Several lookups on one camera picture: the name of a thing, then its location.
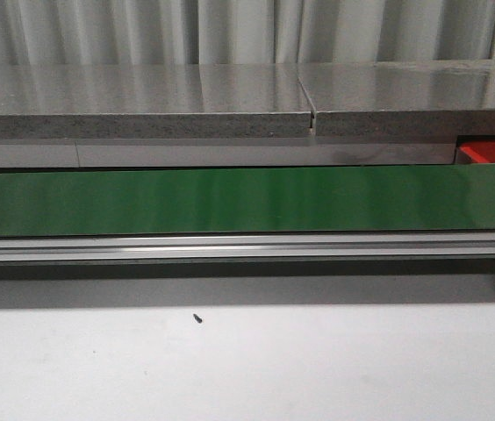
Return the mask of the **grey stone slab left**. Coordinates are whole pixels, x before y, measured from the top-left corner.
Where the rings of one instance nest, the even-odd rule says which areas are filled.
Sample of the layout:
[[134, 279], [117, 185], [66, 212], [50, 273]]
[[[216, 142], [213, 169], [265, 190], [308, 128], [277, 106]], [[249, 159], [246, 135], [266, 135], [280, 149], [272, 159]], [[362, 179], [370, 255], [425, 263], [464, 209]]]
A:
[[0, 139], [297, 138], [289, 65], [0, 65]]

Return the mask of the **grey stone slab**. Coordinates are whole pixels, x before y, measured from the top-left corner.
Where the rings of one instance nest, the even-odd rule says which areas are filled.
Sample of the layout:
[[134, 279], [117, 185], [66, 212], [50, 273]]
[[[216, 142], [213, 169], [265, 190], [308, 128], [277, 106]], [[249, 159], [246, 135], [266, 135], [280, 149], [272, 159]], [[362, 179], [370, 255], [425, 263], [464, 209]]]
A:
[[0, 65], [0, 139], [297, 138], [289, 65]]
[[495, 136], [495, 60], [304, 64], [318, 136]]

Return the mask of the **green conveyor belt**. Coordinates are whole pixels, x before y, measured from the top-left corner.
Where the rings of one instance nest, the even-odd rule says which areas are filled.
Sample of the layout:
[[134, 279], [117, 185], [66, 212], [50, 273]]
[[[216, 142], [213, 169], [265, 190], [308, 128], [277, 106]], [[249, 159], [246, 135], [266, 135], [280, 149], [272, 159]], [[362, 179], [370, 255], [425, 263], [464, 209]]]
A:
[[495, 230], [495, 164], [0, 173], [0, 237]]

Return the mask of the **red plastic bin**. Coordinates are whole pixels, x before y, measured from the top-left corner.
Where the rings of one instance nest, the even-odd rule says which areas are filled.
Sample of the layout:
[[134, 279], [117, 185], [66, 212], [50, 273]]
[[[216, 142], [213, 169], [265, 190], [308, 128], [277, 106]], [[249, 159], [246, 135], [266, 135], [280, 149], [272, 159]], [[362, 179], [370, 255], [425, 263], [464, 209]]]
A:
[[462, 143], [456, 149], [456, 163], [495, 163], [495, 140], [472, 140]]

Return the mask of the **grey stone slab right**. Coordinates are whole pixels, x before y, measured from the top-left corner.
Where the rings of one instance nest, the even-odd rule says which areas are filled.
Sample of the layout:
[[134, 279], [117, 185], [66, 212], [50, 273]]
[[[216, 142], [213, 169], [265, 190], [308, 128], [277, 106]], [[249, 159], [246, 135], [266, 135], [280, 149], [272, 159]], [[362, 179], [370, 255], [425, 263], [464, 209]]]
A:
[[495, 60], [304, 64], [318, 136], [495, 136]]

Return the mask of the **grey pleated curtain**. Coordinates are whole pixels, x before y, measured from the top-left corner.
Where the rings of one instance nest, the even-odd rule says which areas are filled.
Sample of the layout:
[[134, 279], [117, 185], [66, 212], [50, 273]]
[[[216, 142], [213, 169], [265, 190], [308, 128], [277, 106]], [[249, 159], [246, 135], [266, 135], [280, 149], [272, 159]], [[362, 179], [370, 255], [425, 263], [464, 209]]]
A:
[[487, 59], [495, 1], [0, 1], [0, 64]]

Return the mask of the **aluminium conveyor side rail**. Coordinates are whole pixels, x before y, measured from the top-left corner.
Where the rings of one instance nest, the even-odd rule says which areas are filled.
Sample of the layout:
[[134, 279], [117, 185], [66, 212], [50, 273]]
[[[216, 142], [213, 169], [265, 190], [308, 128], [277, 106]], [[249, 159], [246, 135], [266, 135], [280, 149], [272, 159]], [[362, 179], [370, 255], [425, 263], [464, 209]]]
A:
[[495, 232], [0, 239], [0, 263], [495, 256]]

